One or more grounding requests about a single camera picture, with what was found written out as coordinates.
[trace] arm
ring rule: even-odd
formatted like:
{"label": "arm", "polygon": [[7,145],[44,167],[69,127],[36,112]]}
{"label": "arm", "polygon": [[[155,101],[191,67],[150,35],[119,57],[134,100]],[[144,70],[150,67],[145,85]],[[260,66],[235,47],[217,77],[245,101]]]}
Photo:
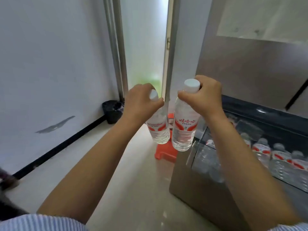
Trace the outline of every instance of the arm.
{"label": "arm", "polygon": [[228,188],[252,230],[300,222],[279,183],[256,158],[222,109],[221,84],[197,75],[198,93],[180,91],[179,99],[201,114],[211,130]]}
{"label": "arm", "polygon": [[164,105],[151,101],[151,84],[134,86],[121,119],[72,168],[43,202],[40,214],[71,217],[87,223],[102,198],[123,152],[141,125]]}

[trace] red plastic object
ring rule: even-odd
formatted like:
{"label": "red plastic object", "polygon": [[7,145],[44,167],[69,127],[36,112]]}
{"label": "red plastic object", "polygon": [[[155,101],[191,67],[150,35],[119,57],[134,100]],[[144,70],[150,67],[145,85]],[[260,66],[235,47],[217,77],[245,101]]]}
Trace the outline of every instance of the red plastic object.
{"label": "red plastic object", "polygon": [[[173,113],[168,114],[169,119],[173,119]],[[170,130],[170,140],[165,144],[158,144],[155,152],[155,159],[165,159],[175,163],[177,150],[172,146],[172,130]]]}

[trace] blue and white striped shirt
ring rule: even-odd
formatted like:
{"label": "blue and white striped shirt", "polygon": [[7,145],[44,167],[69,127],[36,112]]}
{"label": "blue and white striped shirt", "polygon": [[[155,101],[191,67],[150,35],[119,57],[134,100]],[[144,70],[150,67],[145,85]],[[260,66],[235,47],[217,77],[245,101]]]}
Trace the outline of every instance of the blue and white striped shirt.
{"label": "blue and white striped shirt", "polygon": [[[79,221],[67,217],[27,214],[1,222],[0,231],[87,231],[87,228]],[[278,225],[270,231],[308,231],[308,224]]]}

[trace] white tile floor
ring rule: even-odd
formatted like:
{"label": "white tile floor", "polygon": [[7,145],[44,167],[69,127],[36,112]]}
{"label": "white tile floor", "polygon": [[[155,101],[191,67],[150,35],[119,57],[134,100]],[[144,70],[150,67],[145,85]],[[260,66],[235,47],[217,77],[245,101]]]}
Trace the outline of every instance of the white tile floor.
{"label": "white tile floor", "polygon": [[[7,192],[18,206],[35,213],[41,203],[110,129],[100,124],[53,158],[22,178]],[[169,193],[173,163],[156,160],[156,144],[146,125],[129,142],[124,155],[87,223],[96,230],[218,230],[189,206]]]}

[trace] frosted glass door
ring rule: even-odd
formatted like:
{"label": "frosted glass door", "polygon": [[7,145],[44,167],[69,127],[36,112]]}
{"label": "frosted glass door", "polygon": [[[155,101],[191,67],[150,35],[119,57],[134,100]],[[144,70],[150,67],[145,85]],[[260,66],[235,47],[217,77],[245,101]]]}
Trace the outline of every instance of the frosted glass door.
{"label": "frosted glass door", "polygon": [[162,93],[169,0],[120,0],[128,88],[151,83]]}

